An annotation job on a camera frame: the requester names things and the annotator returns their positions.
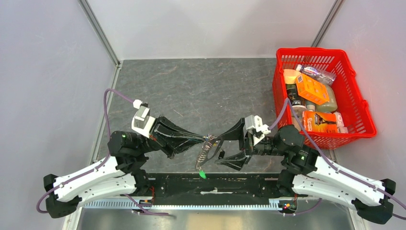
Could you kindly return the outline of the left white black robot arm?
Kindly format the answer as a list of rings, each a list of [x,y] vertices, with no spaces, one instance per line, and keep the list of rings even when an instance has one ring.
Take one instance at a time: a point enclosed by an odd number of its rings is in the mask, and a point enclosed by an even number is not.
[[[61,218],[91,201],[116,195],[147,196],[152,191],[141,167],[146,153],[161,151],[168,158],[208,140],[187,131],[166,117],[134,116],[132,131],[114,131],[108,141],[109,154],[102,160],[65,176],[44,177],[44,213]]]

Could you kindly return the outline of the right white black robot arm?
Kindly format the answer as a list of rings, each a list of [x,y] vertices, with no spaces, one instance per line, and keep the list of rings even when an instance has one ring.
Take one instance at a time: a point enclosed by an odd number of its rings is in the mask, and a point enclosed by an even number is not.
[[[248,116],[221,134],[217,140],[238,141],[240,152],[216,164],[241,170],[254,155],[282,156],[283,170],[276,182],[281,196],[314,196],[353,209],[370,222],[385,224],[394,216],[393,194],[396,183],[374,180],[346,171],[305,145],[304,136],[293,125],[285,125],[270,136],[270,129],[258,116]]]

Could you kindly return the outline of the leopard print wrist strap keyring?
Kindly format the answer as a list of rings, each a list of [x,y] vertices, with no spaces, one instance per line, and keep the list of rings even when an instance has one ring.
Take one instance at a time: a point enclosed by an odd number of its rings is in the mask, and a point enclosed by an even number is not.
[[[224,139],[222,137],[214,135],[209,135],[205,137],[205,142],[203,143],[202,149],[197,156],[195,164],[195,169],[199,173],[203,173],[203,165],[205,163],[207,163],[209,160],[211,160],[213,157],[215,157],[217,154],[220,153],[223,142]],[[215,147],[214,154],[211,157],[209,157],[209,152],[213,147]]]

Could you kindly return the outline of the black capped key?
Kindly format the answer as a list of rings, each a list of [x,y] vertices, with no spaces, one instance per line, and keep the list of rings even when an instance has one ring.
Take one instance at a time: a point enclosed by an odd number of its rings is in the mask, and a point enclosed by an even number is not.
[[[221,151],[219,152],[218,158],[219,158],[219,159],[223,159],[224,156],[225,156],[225,151],[224,151],[224,150],[221,150]]]

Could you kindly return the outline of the green capped key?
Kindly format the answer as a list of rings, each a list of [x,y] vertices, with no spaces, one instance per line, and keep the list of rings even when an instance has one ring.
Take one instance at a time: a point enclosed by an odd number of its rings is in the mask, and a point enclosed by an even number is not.
[[[202,179],[206,179],[206,178],[207,178],[207,176],[206,176],[206,174],[205,174],[205,172],[204,172],[203,170],[200,170],[200,171],[199,171],[199,176],[200,176]]]

